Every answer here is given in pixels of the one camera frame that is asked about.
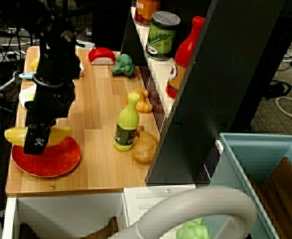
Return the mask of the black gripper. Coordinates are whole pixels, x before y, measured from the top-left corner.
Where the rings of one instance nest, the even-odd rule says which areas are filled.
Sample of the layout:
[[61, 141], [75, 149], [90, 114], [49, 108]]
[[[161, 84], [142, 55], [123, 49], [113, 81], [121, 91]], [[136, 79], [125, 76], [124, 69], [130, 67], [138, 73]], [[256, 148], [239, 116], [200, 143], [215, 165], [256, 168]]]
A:
[[66, 118], [70, 106], [75, 100], [75, 85], [73, 81], [66, 82], [58, 88], [34, 84], [36, 86], [34, 99], [25, 103], [27, 129], [23, 153], [42, 155], [48, 144], [50, 129], [56, 120]]

